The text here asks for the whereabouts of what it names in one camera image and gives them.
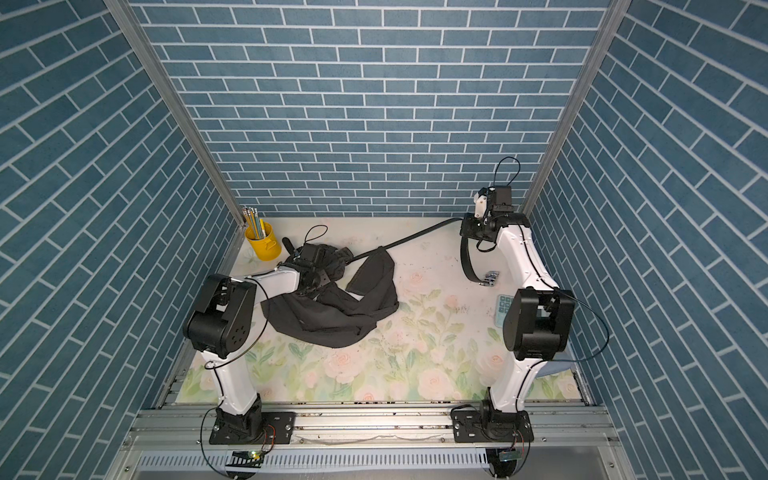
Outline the black leather belt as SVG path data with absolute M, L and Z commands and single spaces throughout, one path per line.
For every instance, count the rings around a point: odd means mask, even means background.
M 349 257 L 348 255 L 345 255 L 345 266 L 347 266 L 347 265 L 349 265 L 351 263 L 354 263 L 356 261 L 362 260 L 364 258 L 367 258 L 370 255 L 376 253 L 378 250 L 390 250 L 390 249 L 395 248 L 397 246 L 400 246 L 400 245 L 403 245 L 403 244 L 408 243 L 410 241 L 416 240 L 417 238 L 419 238 L 421 236 L 429 234 L 429 233 L 431 233 L 431 232 L 433 232 L 433 231 L 435 231 L 437 229 L 440 229 L 442 227 L 445 227 L 445 226 L 447 226 L 449 224 L 452 224 L 452 223 L 455 223 L 455 222 L 461 222 L 462 223 L 463 218 L 449 218 L 447 220 L 443 220 L 443 221 L 441 221 L 441 222 L 439 222 L 439 223 L 437 223 L 435 225 L 427 227 L 427 228 L 425 228 L 423 230 L 420 230 L 420 231 L 418 231 L 418 232 L 416 232 L 414 234 L 411 234 L 411 235 L 409 235 L 407 237 L 401 238 L 401 239 L 399 239 L 397 241 L 394 241 L 394 242 L 392 242 L 390 244 L 387 244 L 387 245 L 384 245 L 384 246 L 376 247 L 375 249 L 372 249 L 370 251 L 361 253 L 361 254 L 356 255 L 356 256 Z M 462 266 L 462 270 L 464 272 L 464 275 L 471 282 L 476 282 L 476 283 L 478 283 L 481 286 L 485 286 L 485 287 L 492 287 L 492 286 L 494 286 L 495 283 L 496 283 L 496 280 L 498 279 L 499 272 L 498 271 L 490 271 L 490 272 L 488 272 L 486 274 L 486 276 L 485 276 L 485 278 L 483 280 L 480 280 L 477 277 L 477 275 L 475 274 L 475 272 L 473 270 L 473 267 L 472 267 L 472 264 L 471 264 L 471 258 L 470 258 L 470 255 L 469 255 L 469 250 L 468 250 L 468 241 L 469 240 L 470 239 L 468 239 L 468 238 L 462 238 L 461 239 L 461 245 L 460 245 L 460 262 L 461 262 L 461 266 Z M 292 268 L 290 266 L 290 254 L 295 250 L 295 248 L 293 247 L 292 243 L 290 242 L 290 240 L 287 237 L 283 238 L 283 244 L 286 247 L 286 249 L 289 251 L 289 256 L 288 256 L 288 258 L 285 261 L 280 262 L 279 266 L 284 266 L 284 267 Z

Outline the black trousers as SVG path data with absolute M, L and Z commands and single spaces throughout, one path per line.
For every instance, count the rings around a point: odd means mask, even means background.
M 261 303 L 273 328 L 298 340 L 330 348 L 348 347 L 397 312 L 395 262 L 387 250 L 365 259 L 342 289 L 337 281 L 315 294 L 284 293 Z

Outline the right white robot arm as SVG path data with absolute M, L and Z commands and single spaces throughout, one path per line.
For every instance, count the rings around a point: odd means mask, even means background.
M 487 241 L 505 258 L 517 288 L 502 325 L 507 354 L 500 377 L 477 408 L 455 407 L 450 416 L 458 443 L 532 443 L 526 398 L 538 372 L 566 349 L 575 300 L 546 271 L 533 245 L 528 218 L 512 205 L 509 186 L 492 185 L 474 196 L 475 210 L 461 224 L 460 260 L 478 283 L 469 241 Z

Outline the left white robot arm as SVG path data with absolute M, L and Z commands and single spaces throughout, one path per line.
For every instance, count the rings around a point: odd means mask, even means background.
M 283 294 L 317 292 L 341 278 L 353 258 L 347 248 L 311 243 L 295 248 L 288 238 L 283 243 L 288 257 L 270 271 L 242 277 L 208 276 L 183 328 L 184 336 L 201 353 L 219 394 L 210 435 L 214 445 L 290 442 L 290 432 L 277 430 L 291 429 L 295 416 L 262 413 L 262 400 L 244 359 L 262 336 L 251 331 L 254 308 Z

